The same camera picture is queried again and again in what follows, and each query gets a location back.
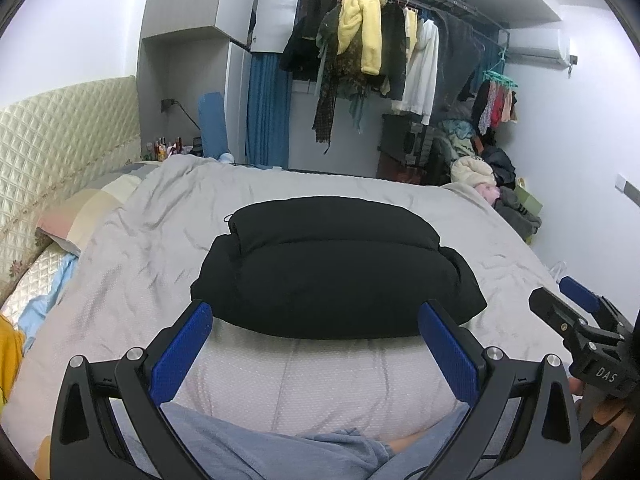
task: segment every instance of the pink pillow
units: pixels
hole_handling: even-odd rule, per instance
[[[489,186],[489,184],[478,184],[474,188],[482,198],[484,198],[491,207],[494,206],[495,201],[500,198],[500,189],[495,186]]]

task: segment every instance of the metal screw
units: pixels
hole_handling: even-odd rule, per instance
[[[546,356],[546,362],[553,367],[559,367],[562,364],[562,359],[555,354],[549,354]]]
[[[497,346],[489,346],[489,348],[486,349],[486,356],[494,361],[499,361],[504,357],[504,352]]]
[[[71,361],[69,361],[69,366],[78,368],[82,364],[82,361],[84,361],[84,359],[81,355],[75,355],[71,358]]]
[[[129,361],[137,361],[138,359],[140,359],[142,357],[143,353],[144,352],[143,352],[142,348],[134,346],[133,348],[130,348],[129,351],[127,351],[127,359]]]

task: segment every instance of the blue clamp pad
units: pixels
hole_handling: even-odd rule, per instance
[[[589,314],[595,314],[600,309],[600,298],[570,276],[560,280],[560,292]]]
[[[466,402],[469,406],[475,405],[480,396],[478,368],[428,303],[424,303],[418,311],[418,328],[456,399]],[[452,328],[465,330],[455,325]]]
[[[156,406],[175,397],[212,327],[211,307],[207,303],[201,303],[151,371],[149,396]]]

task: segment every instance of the white hoodie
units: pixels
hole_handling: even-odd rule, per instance
[[[402,101],[393,101],[393,110],[422,116],[429,124],[438,73],[438,27],[431,20],[418,23],[418,41],[407,67]]]

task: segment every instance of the cream headboard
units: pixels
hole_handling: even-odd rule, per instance
[[[35,235],[43,211],[137,160],[133,76],[60,88],[0,109],[0,305],[49,244]]]

